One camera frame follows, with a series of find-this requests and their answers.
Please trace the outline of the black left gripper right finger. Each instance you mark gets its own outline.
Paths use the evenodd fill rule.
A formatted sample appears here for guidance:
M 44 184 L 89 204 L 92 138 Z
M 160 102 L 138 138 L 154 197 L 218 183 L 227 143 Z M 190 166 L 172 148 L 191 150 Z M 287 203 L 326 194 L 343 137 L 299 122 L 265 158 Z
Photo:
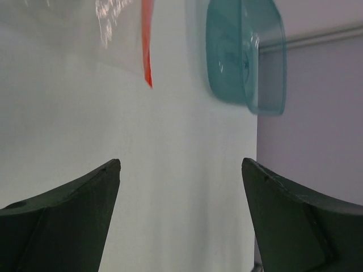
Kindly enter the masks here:
M 242 177 L 264 271 L 362 271 L 362 206 L 250 158 Z

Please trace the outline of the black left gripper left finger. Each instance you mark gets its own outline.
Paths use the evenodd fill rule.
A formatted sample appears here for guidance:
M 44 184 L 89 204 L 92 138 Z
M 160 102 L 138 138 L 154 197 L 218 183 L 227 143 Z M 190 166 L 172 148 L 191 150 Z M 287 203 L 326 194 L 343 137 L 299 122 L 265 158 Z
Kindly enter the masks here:
M 1 271 L 98 271 L 121 162 L 1 209 Z

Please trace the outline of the aluminium frame post right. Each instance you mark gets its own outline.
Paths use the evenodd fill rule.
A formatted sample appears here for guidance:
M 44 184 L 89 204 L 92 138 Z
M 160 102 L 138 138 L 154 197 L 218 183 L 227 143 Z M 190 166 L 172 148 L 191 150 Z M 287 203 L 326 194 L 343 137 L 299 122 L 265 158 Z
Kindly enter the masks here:
M 286 39 L 284 45 L 278 43 L 264 44 L 260 47 L 261 54 L 279 51 L 280 49 L 291 50 L 314 46 L 334 41 L 346 40 L 362 36 L 362 22 L 343 25 L 341 27 L 312 32 L 304 35 L 297 35 Z

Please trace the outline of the clear zip top bag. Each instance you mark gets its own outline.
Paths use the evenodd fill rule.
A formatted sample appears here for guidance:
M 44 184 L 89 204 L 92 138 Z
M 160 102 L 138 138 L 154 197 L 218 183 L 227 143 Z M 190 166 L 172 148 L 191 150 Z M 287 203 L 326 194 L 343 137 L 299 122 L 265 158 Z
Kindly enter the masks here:
M 150 63 L 154 1 L 1 1 L 1 24 L 51 48 L 142 76 Z

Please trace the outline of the teal plastic tub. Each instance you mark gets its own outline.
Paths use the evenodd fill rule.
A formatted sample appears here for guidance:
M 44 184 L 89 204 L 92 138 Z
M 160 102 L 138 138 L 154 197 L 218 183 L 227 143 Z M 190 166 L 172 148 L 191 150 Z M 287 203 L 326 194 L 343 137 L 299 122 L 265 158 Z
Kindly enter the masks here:
M 208 82 L 216 98 L 255 115 L 284 112 L 286 38 L 274 1 L 210 1 L 205 41 Z

